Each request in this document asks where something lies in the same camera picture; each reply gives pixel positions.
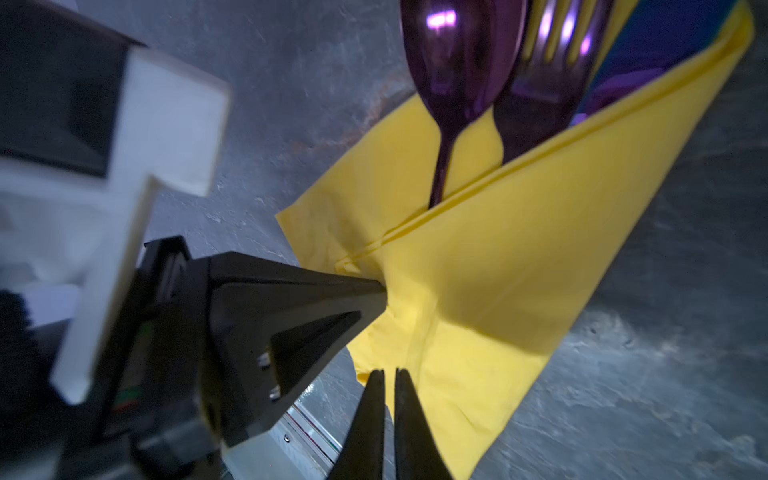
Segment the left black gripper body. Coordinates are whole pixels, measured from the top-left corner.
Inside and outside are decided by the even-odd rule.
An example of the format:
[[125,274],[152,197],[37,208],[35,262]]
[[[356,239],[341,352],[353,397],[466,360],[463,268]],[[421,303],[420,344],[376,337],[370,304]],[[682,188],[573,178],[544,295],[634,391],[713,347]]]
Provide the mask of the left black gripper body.
[[209,350],[206,260],[185,240],[147,243],[59,479],[216,479],[221,384]]

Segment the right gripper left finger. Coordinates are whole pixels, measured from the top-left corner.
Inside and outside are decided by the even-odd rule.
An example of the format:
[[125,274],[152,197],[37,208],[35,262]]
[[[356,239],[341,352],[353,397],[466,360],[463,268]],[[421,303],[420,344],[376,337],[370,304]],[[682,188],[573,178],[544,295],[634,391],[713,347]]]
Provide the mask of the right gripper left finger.
[[383,477],[385,374],[374,370],[366,383],[343,448],[328,480]]

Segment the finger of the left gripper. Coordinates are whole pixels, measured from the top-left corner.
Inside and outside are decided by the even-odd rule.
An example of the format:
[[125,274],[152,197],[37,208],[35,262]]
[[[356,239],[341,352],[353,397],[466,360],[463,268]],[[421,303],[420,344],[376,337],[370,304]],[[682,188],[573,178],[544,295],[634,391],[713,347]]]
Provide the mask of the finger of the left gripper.
[[235,252],[211,257],[209,283],[230,447],[269,431],[387,305],[386,289],[375,280]]

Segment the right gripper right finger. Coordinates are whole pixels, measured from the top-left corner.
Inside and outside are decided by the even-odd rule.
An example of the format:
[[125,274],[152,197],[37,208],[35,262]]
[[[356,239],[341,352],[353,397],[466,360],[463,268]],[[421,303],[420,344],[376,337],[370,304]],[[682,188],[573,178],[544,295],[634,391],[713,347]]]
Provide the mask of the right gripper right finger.
[[406,369],[395,377],[394,448],[398,480],[452,479]]

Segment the yellow paper napkin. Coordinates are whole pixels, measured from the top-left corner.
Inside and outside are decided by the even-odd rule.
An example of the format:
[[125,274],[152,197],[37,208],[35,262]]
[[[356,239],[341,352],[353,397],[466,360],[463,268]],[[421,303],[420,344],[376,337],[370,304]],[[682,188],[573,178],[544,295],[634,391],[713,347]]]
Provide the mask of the yellow paper napkin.
[[701,53],[510,163],[484,115],[435,208],[439,134],[412,97],[279,213],[303,267],[386,286],[349,345],[358,379],[410,372],[453,477],[504,430],[753,36],[738,2]]

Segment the purple black spoon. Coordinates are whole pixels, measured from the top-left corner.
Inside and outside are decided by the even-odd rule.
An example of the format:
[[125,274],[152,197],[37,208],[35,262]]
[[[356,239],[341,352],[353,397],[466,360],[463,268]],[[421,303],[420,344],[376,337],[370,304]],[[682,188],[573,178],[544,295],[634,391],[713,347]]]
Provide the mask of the purple black spoon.
[[459,135],[493,105],[507,83],[529,10],[524,0],[400,2],[407,65],[440,132],[429,208],[442,201]]

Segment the purple black fork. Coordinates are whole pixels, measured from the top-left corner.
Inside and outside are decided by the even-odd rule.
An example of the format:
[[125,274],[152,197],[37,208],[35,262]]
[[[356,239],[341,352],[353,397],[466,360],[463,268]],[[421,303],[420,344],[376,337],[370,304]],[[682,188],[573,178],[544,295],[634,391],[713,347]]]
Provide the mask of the purple black fork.
[[567,1],[563,23],[557,26],[559,6],[558,1],[547,1],[531,19],[529,30],[535,34],[531,54],[516,66],[493,107],[504,164],[569,126],[598,58],[614,3],[599,0],[591,12],[583,13],[580,1]]

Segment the purple black knife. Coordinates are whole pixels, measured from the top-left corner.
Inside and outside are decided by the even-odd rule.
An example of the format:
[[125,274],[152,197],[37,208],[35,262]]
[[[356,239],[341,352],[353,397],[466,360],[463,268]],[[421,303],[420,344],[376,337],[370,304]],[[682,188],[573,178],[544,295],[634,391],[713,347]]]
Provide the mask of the purple black knife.
[[583,122],[708,47],[733,6],[723,0],[640,1],[592,78],[571,124]]

